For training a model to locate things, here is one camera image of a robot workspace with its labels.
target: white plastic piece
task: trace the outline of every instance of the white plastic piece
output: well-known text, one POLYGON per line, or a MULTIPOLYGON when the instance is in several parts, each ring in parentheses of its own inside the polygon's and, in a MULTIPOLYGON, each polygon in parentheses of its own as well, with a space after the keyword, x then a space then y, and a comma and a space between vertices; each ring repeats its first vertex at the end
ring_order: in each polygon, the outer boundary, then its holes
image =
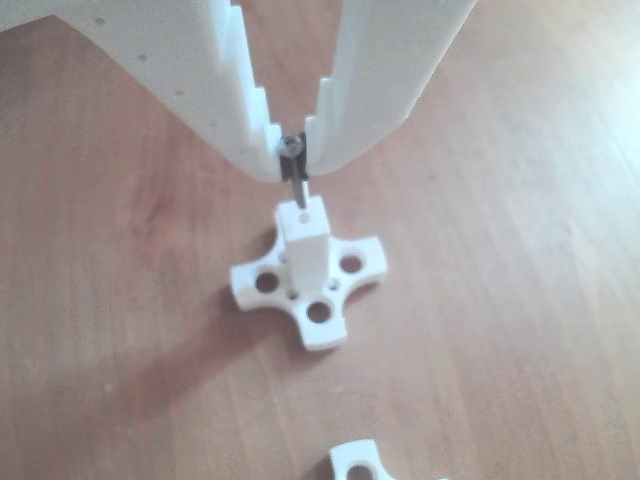
POLYGON ((347 336, 342 314, 346 298, 356 288, 380 281, 387 271, 382 245, 376 237, 350 241, 331 236, 319 196, 311 197, 305 210, 294 201, 281 203, 275 223, 277 236, 271 250, 254 262, 231 268, 236 302, 241 310, 275 307, 289 313, 307 350, 336 347, 347 336), (361 268, 354 273, 344 271, 340 264, 345 257, 357 258, 361 268), (278 278, 278 285, 263 293, 256 282, 267 273, 278 278), (328 307, 326 321, 309 317, 309 308, 317 303, 328 307))
POLYGON ((243 172, 279 181, 280 125, 229 0, 0 0, 0 29, 56 13, 243 172))
POLYGON ((475 0, 344 0, 333 72, 307 117, 307 171, 344 166, 409 115, 475 0))
POLYGON ((376 441, 355 440, 343 443, 329 450, 335 480, 348 480, 349 470, 365 467, 371 472, 372 480, 394 480, 382 466, 376 441))

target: wooden floor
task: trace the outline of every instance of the wooden floor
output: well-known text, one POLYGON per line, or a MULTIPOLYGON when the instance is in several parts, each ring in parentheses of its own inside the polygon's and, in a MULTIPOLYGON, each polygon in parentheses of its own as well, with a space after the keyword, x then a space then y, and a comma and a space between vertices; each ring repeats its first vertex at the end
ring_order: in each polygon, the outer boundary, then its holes
MULTIPOLYGON (((339 5, 243 4, 295 131, 339 5)), ((639 22, 479 2, 404 126, 312 180, 390 265, 323 354, 227 286, 288 187, 57 19, 0 34, 0 477, 320 480, 373 437, 398 480, 640 478, 639 22)))

